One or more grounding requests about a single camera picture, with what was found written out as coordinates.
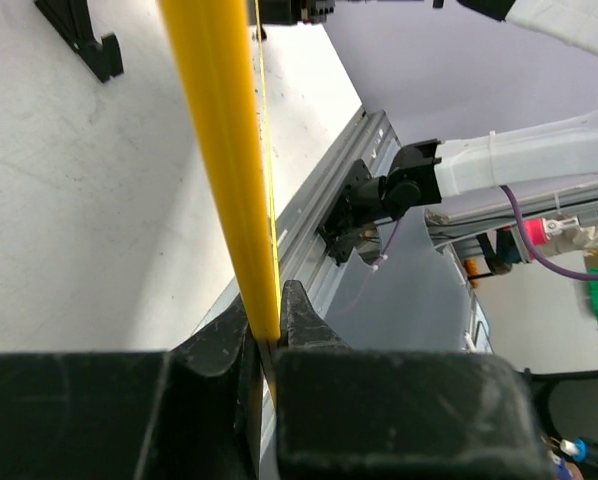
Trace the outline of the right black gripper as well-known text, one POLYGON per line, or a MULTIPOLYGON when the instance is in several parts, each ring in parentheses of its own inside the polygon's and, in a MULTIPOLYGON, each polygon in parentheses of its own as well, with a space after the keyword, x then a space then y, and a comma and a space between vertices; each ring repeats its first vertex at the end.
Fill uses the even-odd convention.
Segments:
POLYGON ((334 12, 335 0, 262 0, 260 20, 266 25, 321 24, 334 12))

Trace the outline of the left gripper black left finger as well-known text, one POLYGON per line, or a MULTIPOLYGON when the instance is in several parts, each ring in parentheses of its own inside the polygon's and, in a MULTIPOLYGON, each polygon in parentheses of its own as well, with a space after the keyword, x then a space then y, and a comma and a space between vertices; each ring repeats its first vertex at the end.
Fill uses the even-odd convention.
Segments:
POLYGON ((255 479, 261 407, 240 300, 170 351, 0 353, 0 479, 255 479))

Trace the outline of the yellow framed whiteboard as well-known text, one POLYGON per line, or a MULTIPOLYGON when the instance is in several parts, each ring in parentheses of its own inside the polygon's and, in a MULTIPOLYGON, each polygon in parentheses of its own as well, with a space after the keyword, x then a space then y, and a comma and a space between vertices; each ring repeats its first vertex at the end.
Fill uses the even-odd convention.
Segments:
POLYGON ((270 392, 280 276, 243 1, 163 1, 162 18, 270 392))

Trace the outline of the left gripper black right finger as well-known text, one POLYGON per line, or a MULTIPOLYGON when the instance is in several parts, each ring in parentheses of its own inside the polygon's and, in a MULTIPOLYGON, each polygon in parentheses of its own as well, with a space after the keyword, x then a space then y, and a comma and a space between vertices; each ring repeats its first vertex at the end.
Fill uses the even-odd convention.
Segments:
POLYGON ((283 479, 550 479, 529 389, 479 353, 349 347, 303 285, 282 290, 275 362, 283 479))

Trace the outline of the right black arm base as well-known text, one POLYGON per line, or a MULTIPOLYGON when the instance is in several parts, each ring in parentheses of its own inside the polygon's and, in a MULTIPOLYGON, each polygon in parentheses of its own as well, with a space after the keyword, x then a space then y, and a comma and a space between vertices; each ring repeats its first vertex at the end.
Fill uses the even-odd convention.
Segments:
POLYGON ((316 232, 326 244, 326 254, 340 266, 362 238, 363 227, 377 220, 381 209, 379 177, 373 177, 362 159, 352 162, 316 232))

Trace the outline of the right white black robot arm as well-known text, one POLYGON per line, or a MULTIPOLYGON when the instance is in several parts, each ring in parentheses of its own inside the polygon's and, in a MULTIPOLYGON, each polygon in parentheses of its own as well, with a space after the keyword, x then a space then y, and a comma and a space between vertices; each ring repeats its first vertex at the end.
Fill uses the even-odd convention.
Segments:
POLYGON ((322 27, 361 102, 401 147, 347 187, 339 216, 399 219, 488 188, 598 175, 598 1, 266 1, 266 29, 322 27))

